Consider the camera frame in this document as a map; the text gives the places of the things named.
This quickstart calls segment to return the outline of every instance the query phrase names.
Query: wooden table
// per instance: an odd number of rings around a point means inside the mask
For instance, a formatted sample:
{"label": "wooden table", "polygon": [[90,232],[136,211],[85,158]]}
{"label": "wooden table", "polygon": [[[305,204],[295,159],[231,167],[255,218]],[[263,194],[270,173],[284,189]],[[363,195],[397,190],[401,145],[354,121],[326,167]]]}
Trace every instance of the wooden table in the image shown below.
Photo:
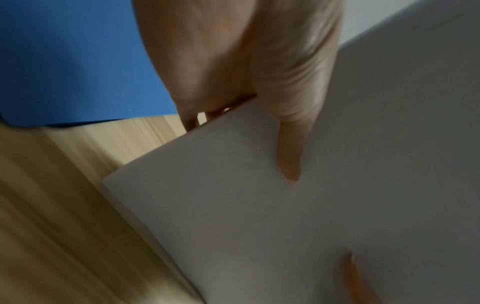
{"label": "wooden table", "polygon": [[103,177],[184,132],[177,116],[1,125],[0,302],[200,303],[160,246],[99,191]]}

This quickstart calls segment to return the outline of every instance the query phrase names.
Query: wooden surface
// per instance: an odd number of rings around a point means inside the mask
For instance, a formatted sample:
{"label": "wooden surface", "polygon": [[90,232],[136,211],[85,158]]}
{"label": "wooden surface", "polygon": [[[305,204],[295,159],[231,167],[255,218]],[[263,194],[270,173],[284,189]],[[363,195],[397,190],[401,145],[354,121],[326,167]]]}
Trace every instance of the wooden surface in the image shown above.
{"label": "wooden surface", "polygon": [[159,246],[97,188],[183,132],[174,116],[69,129],[1,125],[0,303],[199,303]]}

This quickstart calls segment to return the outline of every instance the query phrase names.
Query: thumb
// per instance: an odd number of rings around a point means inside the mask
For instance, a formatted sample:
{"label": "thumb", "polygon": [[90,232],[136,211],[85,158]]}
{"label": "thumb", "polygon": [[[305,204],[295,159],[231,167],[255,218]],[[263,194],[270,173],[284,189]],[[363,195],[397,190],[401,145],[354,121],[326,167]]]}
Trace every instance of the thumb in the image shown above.
{"label": "thumb", "polygon": [[300,159],[316,117],[317,111],[295,121],[280,122],[277,162],[284,176],[292,182],[300,179]]}

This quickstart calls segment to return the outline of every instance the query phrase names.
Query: blue folder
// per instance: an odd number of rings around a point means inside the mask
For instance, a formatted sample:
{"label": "blue folder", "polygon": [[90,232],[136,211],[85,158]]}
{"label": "blue folder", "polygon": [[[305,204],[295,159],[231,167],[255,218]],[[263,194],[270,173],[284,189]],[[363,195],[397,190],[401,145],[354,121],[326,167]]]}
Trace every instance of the blue folder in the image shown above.
{"label": "blue folder", "polygon": [[19,127],[176,113],[129,0],[0,1],[0,90]]}

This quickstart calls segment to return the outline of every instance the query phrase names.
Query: blue paper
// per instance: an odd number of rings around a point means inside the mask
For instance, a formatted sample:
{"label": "blue paper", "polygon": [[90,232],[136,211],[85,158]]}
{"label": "blue paper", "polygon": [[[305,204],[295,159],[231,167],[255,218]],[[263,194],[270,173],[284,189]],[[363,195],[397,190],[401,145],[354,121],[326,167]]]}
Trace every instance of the blue paper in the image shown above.
{"label": "blue paper", "polygon": [[129,0],[2,0],[0,89],[19,127],[177,112]]}

